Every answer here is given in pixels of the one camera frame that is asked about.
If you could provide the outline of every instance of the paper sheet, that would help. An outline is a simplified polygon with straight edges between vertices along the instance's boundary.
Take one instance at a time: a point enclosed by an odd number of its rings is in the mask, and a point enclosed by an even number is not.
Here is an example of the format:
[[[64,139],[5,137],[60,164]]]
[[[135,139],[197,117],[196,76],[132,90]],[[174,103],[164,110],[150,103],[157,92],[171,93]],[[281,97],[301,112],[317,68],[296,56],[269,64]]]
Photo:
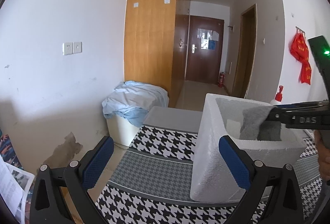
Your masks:
[[[216,49],[216,41],[209,41],[209,50]]]
[[[205,40],[212,40],[212,31],[207,29],[198,29],[197,30],[197,38],[198,39],[205,39]]]
[[[213,31],[212,33],[212,40],[213,41],[219,41],[219,33],[216,31]]]
[[[202,39],[201,49],[208,49],[208,48],[209,48],[209,40],[208,39]]]
[[[26,198],[31,188],[32,182],[34,180],[34,175],[22,169],[19,169],[15,166],[12,166],[11,164],[6,163],[6,165],[12,177],[15,179],[15,181],[19,184],[19,186],[23,190],[23,197],[21,203],[17,208],[15,217],[18,222],[24,224],[25,221],[22,220],[25,220]]]
[[[0,157],[0,194],[13,215],[23,197],[23,189],[8,170],[6,163]]]

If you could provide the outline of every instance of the coat hook rack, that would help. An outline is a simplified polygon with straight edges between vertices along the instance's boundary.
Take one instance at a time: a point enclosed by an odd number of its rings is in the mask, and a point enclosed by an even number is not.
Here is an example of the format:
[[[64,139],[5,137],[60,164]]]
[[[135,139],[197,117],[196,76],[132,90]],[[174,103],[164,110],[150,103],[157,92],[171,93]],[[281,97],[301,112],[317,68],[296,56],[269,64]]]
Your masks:
[[[306,40],[306,33],[299,27],[296,27],[296,29],[297,29],[297,32],[302,33],[304,35],[305,40]]]

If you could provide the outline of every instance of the wall socket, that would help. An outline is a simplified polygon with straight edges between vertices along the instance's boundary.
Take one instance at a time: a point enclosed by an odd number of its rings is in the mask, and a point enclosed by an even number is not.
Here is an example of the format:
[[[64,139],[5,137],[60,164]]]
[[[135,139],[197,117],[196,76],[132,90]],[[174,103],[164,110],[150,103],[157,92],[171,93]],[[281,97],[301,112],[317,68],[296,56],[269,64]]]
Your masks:
[[[83,51],[83,43],[81,41],[63,43],[63,55],[78,54]]]
[[[63,43],[63,55],[72,55],[73,54],[73,42]]]

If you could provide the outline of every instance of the door frame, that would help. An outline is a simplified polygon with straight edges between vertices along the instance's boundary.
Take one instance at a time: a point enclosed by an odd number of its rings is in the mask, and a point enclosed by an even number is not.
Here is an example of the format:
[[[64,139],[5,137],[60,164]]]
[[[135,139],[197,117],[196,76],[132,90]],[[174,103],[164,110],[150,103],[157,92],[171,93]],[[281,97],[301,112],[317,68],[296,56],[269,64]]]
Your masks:
[[[240,14],[240,43],[239,43],[239,48],[238,48],[238,55],[237,55],[237,63],[236,63],[236,69],[235,69],[235,77],[234,77],[234,83],[233,83],[233,88],[232,88],[232,93],[234,92],[235,87],[237,87],[237,70],[238,70],[238,60],[240,57],[240,53],[242,52],[242,44],[243,44],[243,39],[242,39],[242,35],[243,35],[243,16],[249,12],[250,10],[254,9],[255,10],[255,42],[254,42],[254,52],[253,52],[253,60],[252,60],[252,69],[251,69],[251,74],[250,74],[250,78],[249,78],[249,83],[247,85],[246,88],[246,92],[244,94],[244,98],[246,98],[246,95],[248,94],[249,91],[249,87],[250,87],[250,82],[251,82],[251,77],[252,77],[252,71],[253,71],[253,67],[255,65],[255,51],[256,51],[256,47],[257,47],[257,31],[258,31],[258,17],[257,17],[257,4],[252,5],[250,8],[246,9],[244,12],[242,12]]]
[[[216,20],[220,20],[223,21],[223,28],[221,29],[221,33],[219,33],[219,37],[221,37],[221,50],[219,50],[219,55],[218,57],[220,57],[220,61],[219,61],[219,67],[218,67],[218,79],[220,76],[220,66],[221,66],[221,59],[222,59],[222,50],[223,50],[223,35],[224,35],[224,23],[225,20],[224,19],[218,19],[218,18],[214,18],[214,17],[206,17],[206,16],[197,16],[197,15],[189,15],[189,30],[188,30],[188,45],[187,45],[187,58],[186,58],[186,65],[185,65],[185,72],[184,72],[184,80],[186,81],[186,76],[187,76],[187,67],[188,67],[188,61],[189,61],[189,50],[191,49],[191,42],[190,42],[190,36],[191,36],[191,28],[192,28],[192,24],[190,23],[190,19],[191,17],[200,17],[200,18],[205,18],[205,19],[216,19]]]

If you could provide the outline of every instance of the water stain on wall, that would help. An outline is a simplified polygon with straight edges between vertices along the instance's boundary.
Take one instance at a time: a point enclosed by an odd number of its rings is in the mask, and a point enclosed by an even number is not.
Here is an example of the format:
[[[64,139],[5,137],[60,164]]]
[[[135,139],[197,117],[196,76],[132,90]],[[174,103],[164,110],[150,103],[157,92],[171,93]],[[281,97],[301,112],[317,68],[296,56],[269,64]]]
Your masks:
[[[65,167],[82,150],[83,146],[75,141],[75,136],[72,132],[64,139],[65,142],[58,145],[54,149],[53,154],[42,164],[46,164],[50,168]]]

